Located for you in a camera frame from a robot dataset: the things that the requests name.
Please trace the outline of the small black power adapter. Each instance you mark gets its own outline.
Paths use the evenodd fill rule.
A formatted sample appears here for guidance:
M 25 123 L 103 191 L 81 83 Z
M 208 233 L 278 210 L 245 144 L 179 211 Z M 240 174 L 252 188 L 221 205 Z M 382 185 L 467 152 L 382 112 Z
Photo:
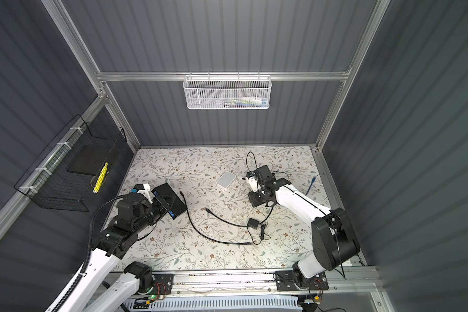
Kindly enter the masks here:
M 247 227 L 257 230 L 257 228 L 259 227 L 259 221 L 254 218 L 249 218 L 247 222 Z

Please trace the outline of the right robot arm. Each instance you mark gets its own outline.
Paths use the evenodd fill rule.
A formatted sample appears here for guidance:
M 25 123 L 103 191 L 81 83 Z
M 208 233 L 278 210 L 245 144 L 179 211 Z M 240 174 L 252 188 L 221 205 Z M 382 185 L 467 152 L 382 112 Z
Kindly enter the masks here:
M 276 178 L 267 166 L 246 173 L 253 207 L 278 204 L 292 211 L 311 229 L 312 252 L 292 267 L 293 282 L 305 289 L 326 270 L 334 270 L 360 253 L 360 243 L 347 212 L 331 209 L 310 199 L 288 179 Z

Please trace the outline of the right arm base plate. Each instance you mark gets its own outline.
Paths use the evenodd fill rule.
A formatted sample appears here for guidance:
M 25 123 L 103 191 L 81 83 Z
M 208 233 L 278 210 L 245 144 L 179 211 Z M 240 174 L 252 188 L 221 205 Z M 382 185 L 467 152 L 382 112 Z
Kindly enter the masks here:
M 329 290 L 328 281 L 324 272 L 312 278 L 305 278 L 303 275 L 294 271 L 278 270 L 273 274 L 273 278 L 279 292 Z

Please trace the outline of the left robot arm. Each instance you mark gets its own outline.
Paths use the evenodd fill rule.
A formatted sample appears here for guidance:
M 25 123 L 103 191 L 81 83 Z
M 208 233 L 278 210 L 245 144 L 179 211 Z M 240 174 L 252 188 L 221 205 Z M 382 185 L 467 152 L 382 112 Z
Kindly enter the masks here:
M 113 202 L 118 206 L 116 221 L 97 238 L 94 238 L 94 221 L 91 221 L 84 262 L 48 311 L 80 311 L 98 284 L 138 241 L 139 233 L 156 224 L 171 208 L 171 203 L 162 196 L 149 200 L 142 193 L 132 192 L 109 200 L 96 212 Z

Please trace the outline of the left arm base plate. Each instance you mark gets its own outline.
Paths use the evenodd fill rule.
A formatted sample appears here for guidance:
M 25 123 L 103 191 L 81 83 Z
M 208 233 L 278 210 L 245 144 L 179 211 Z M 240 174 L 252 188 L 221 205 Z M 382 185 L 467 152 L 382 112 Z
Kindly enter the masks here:
M 158 296 L 170 295 L 174 283 L 173 274 L 153 274 L 153 283 L 151 286 L 144 288 L 143 291 L 137 291 L 133 296 Z

